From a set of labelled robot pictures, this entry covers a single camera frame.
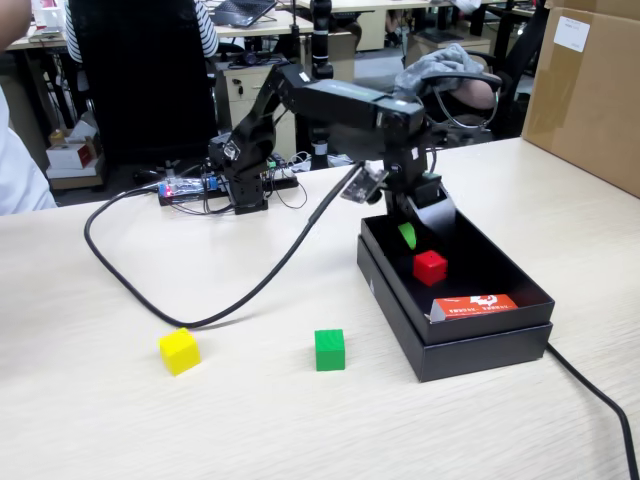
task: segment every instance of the laptop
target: laptop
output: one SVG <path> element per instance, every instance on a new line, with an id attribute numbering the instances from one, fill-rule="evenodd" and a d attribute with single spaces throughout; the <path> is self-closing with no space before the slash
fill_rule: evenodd
<path id="1" fill-rule="evenodd" d="M 276 6 L 274 0 L 225 0 L 211 14 L 215 25 L 249 27 Z"/>

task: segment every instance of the person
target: person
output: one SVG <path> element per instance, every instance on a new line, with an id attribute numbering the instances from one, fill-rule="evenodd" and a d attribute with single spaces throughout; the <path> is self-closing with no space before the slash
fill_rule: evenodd
<path id="1" fill-rule="evenodd" d="M 0 0 L 0 53 L 26 34 L 30 22 L 30 0 Z M 0 88 L 0 215 L 55 207 L 47 180 L 9 127 L 9 105 Z"/>
<path id="2" fill-rule="evenodd" d="M 193 1 L 196 6 L 196 15 L 198 16 L 198 26 L 200 27 L 202 51 L 205 58 L 213 57 L 218 51 L 218 46 L 220 45 L 218 35 L 216 34 L 216 30 L 213 27 L 213 22 L 209 18 L 207 7 L 199 0 Z M 65 5 L 65 9 L 67 13 L 67 49 L 69 50 L 69 55 L 71 56 L 71 58 L 73 58 L 77 63 L 82 63 L 82 54 L 80 53 L 80 47 L 78 47 L 78 40 L 76 39 L 73 21 L 71 19 L 71 9 L 69 8 L 68 2 Z"/>
<path id="3" fill-rule="evenodd" d="M 402 40 L 400 40 L 400 37 L 398 37 L 396 33 L 399 25 L 398 10 L 387 10 L 387 15 L 384 19 L 385 39 L 394 48 L 402 43 Z"/>

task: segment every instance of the black box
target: black box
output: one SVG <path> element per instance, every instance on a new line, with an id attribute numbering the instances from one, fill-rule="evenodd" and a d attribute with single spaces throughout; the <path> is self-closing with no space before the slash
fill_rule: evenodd
<path id="1" fill-rule="evenodd" d="M 447 279 L 427 287 L 413 277 L 413 256 L 436 250 Z M 555 302 L 460 212 L 453 238 L 421 237 L 410 250 L 389 216 L 362 220 L 358 265 L 422 382 L 542 357 Z M 518 306 L 431 323 L 435 298 L 507 294 Z"/>

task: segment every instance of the black chair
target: black chair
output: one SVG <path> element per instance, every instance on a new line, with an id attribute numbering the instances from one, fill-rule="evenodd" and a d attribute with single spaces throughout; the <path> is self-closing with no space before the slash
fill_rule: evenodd
<path id="1" fill-rule="evenodd" d="M 217 135 L 193 0 L 70 0 L 107 161 L 204 157 Z"/>
<path id="2" fill-rule="evenodd" d="M 503 60 L 486 53 L 469 51 L 471 55 L 484 59 L 487 65 L 492 68 L 494 75 L 502 80 L 497 111 L 490 124 L 494 140 L 513 138 L 522 133 L 528 102 L 516 102 L 516 90 L 525 70 L 542 48 L 549 17 L 549 10 L 544 8 L 545 2 L 546 0 L 539 0 L 527 27 Z M 506 29 L 508 25 L 510 31 L 513 18 L 509 15 L 511 14 L 507 13 L 502 17 L 500 28 Z M 486 111 L 475 110 L 446 93 L 442 93 L 441 97 L 446 110 L 454 118 L 461 115 L 486 118 L 490 114 Z M 422 100 L 425 109 L 436 121 L 447 120 L 447 115 L 442 111 L 440 102 L 437 101 L 435 95 L 427 95 Z"/>

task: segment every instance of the sticker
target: sticker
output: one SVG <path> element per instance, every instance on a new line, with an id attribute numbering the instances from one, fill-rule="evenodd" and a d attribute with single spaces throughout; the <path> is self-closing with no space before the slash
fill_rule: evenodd
<path id="1" fill-rule="evenodd" d="M 567 17 L 560 17 L 553 43 L 582 53 L 584 45 L 587 43 L 590 28 L 591 25 L 588 23 L 582 23 Z"/>

